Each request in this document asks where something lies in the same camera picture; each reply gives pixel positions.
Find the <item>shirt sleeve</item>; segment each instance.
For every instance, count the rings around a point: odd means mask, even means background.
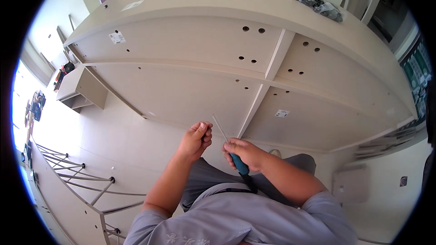
[[[151,233],[162,221],[168,219],[153,209],[140,212],[134,219],[127,234],[125,245],[145,245],[150,240]]]
[[[301,209],[322,221],[341,244],[357,244],[355,231],[330,192],[324,191],[313,195]]]

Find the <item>white label sticker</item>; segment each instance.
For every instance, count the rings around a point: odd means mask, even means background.
[[[121,34],[121,32],[118,33],[111,33],[109,34],[109,37],[111,38],[112,42],[114,44],[119,44],[119,43],[125,43],[126,39],[124,39],[124,36]]]
[[[124,9],[122,9],[121,11],[123,12],[123,11],[125,11],[125,10],[128,10],[128,9],[130,9],[130,8],[135,8],[135,7],[138,7],[138,6],[139,6],[139,4],[141,4],[141,3],[142,3],[142,1],[144,1],[144,0],[139,0],[139,1],[136,1],[136,2],[132,2],[132,3],[130,3],[130,4],[127,4],[127,6],[126,6],[126,7],[124,7]]]
[[[276,117],[286,117],[289,114],[289,111],[278,110],[275,114]]]

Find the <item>shoe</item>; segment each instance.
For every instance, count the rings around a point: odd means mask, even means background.
[[[278,158],[282,158],[282,155],[281,155],[281,153],[280,153],[280,150],[271,150],[270,151],[270,154],[272,154],[272,155],[274,155],[274,156],[277,156]]]

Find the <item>forearm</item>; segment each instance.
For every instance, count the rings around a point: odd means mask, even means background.
[[[261,172],[289,201],[300,207],[316,193],[327,190],[316,177],[271,154],[265,153]]]
[[[147,194],[142,210],[159,209],[171,217],[182,198],[191,167],[191,161],[176,153]]]

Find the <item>gray shirt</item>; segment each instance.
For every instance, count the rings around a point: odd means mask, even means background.
[[[204,193],[188,212],[168,218],[154,210],[139,213],[125,245],[356,244],[341,206],[321,192],[296,209],[266,196]]]

